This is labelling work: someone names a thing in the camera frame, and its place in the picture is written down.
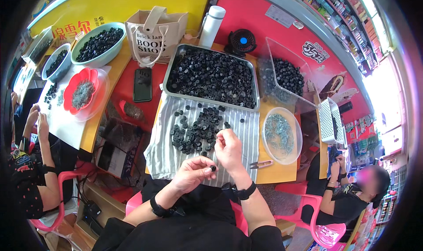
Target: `sign label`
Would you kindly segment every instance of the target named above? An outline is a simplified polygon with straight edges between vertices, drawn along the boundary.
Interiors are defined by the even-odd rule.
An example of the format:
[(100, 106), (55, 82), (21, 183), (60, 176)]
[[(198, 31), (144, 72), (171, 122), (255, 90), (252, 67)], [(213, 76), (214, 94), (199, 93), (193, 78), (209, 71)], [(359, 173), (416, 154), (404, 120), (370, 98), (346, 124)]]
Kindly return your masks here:
[(302, 46), (302, 54), (315, 60), (317, 63), (323, 63), (323, 61), (329, 58), (329, 54), (317, 42), (314, 44), (309, 41), (305, 42)]
[(289, 28), (295, 21), (295, 18), (293, 16), (279, 9), (275, 5), (270, 5), (265, 15), (269, 18), (272, 18), (273, 20), (277, 21), (278, 23), (282, 24), (283, 26), (287, 28)]

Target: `canvas tote bag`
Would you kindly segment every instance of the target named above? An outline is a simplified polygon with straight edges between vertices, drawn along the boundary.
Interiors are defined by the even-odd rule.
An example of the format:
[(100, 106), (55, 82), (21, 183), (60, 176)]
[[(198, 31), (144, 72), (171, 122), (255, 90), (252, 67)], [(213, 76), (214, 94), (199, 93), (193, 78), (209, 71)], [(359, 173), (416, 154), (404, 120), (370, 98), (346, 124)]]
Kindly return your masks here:
[(125, 21), (132, 58), (141, 67), (169, 63), (187, 26), (188, 13), (167, 14), (167, 8), (154, 6), (139, 10)]

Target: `person's hand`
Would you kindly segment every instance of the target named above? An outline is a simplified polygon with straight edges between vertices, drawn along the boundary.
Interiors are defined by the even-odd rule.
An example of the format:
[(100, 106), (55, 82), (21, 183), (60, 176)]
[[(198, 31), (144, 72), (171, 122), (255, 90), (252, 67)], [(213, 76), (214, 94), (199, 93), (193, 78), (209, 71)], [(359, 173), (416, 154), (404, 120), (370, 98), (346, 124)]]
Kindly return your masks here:
[(37, 131), (40, 143), (49, 141), (49, 124), (47, 122), (47, 116), (41, 112), (38, 112)]
[(220, 164), (231, 174), (244, 169), (242, 165), (242, 144), (232, 129), (224, 129), (217, 133), (214, 151)]
[(34, 104), (32, 108), (29, 110), (26, 126), (32, 129), (32, 127), (35, 125), (35, 123), (38, 120), (39, 111), (40, 111), (40, 107), (38, 106), (38, 104)]
[(339, 156), (336, 157), (336, 160), (338, 160), (341, 169), (343, 171), (346, 171), (345, 157), (340, 154)]
[(338, 180), (338, 176), (339, 176), (339, 161), (333, 162), (332, 166), (330, 167), (330, 174), (331, 180)]
[(210, 166), (216, 166), (213, 160), (204, 156), (190, 158), (182, 162), (177, 174), (169, 185), (176, 190), (176, 193), (183, 195), (193, 191), (205, 178), (215, 179), (215, 172), (219, 169), (216, 166), (215, 172), (212, 172)]

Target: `white plastic basket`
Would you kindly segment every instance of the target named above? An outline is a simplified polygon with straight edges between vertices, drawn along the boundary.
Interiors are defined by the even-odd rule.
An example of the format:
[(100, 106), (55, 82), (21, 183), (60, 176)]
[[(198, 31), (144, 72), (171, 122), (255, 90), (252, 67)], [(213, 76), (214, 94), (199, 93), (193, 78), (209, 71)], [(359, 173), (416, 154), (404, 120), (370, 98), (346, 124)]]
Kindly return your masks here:
[[(332, 116), (336, 121), (336, 128), (338, 130), (337, 136), (333, 131)], [(338, 105), (329, 97), (322, 101), (319, 108), (321, 140), (327, 144), (344, 143), (344, 136), (341, 123), (341, 115), (339, 113)]]
[(348, 142), (346, 140), (346, 130), (345, 130), (345, 126), (342, 127), (342, 135), (343, 135), (343, 139), (344, 139), (344, 143), (337, 143), (336, 144), (336, 149), (338, 149), (339, 151), (346, 151), (348, 150)]

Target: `pink plastic chair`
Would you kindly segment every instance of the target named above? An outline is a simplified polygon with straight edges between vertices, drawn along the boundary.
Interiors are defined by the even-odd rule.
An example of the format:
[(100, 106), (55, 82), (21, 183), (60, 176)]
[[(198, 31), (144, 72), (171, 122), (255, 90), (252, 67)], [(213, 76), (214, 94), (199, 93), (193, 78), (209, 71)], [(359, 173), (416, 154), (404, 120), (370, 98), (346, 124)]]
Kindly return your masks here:
[[(128, 216), (136, 207), (140, 206), (143, 203), (143, 197), (141, 192), (138, 192), (126, 203), (125, 213)], [(236, 227), (238, 227), (246, 236), (248, 236), (248, 224), (242, 213), (242, 208), (240, 205), (230, 201), (232, 209), (235, 212)]]
[[(287, 192), (301, 196), (298, 209), (291, 216), (280, 216), (274, 215), (275, 220), (284, 219), (293, 223), (297, 226), (310, 230), (316, 243), (325, 247), (332, 248), (344, 235), (346, 226), (344, 223), (333, 223), (328, 225), (316, 225), (317, 215), (320, 210), (320, 203), (322, 197), (316, 195), (306, 194), (307, 182), (301, 183), (282, 183), (275, 187), (275, 190)], [(314, 209), (313, 215), (311, 216), (310, 225), (306, 224), (301, 220), (302, 207), (305, 205), (311, 205)]]
[(57, 177), (57, 180), (59, 182), (59, 191), (60, 191), (60, 205), (59, 205), (59, 214), (56, 218), (56, 220), (53, 222), (53, 224), (50, 227), (45, 226), (40, 220), (34, 220), (31, 219), (30, 221), (32, 222), (32, 224), (45, 232), (51, 232), (52, 230), (54, 230), (56, 227), (58, 227), (63, 220), (63, 217), (65, 217), (65, 204), (63, 203), (63, 181), (65, 180), (70, 180), (73, 179), (74, 177), (77, 176), (82, 176), (82, 175), (87, 175), (90, 171), (92, 171), (93, 169), (95, 169), (95, 166), (92, 165), (91, 163), (86, 163), (84, 164), (84, 162), (82, 161), (78, 161), (77, 166), (81, 166), (79, 169), (73, 170), (73, 171), (64, 171), (61, 172), (59, 174), (59, 176)]

